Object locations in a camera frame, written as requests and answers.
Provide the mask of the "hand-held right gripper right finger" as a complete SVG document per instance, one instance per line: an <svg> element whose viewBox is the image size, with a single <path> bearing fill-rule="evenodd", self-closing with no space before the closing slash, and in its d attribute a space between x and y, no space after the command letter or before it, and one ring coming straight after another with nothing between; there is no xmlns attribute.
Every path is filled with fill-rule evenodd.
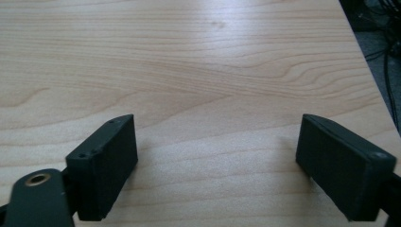
<svg viewBox="0 0 401 227"><path fill-rule="evenodd" d="M396 158L342 125L304 114L296 162L349 220L397 220Z"/></svg>

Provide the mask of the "dark equipment on floor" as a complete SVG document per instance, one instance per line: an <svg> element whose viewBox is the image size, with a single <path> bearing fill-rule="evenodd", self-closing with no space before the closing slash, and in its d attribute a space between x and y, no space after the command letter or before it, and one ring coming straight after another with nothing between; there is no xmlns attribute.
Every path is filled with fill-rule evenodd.
<svg viewBox="0 0 401 227"><path fill-rule="evenodd" d="M401 0L339 0L355 32L380 31L392 57L401 58Z"/></svg>

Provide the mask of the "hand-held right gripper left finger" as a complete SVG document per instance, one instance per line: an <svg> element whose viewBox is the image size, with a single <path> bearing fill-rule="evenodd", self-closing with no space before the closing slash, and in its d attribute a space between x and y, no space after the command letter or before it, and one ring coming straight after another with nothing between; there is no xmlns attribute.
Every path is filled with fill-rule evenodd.
<svg viewBox="0 0 401 227"><path fill-rule="evenodd" d="M106 218L138 162L133 115L107 121L65 160L78 187L79 219Z"/></svg>

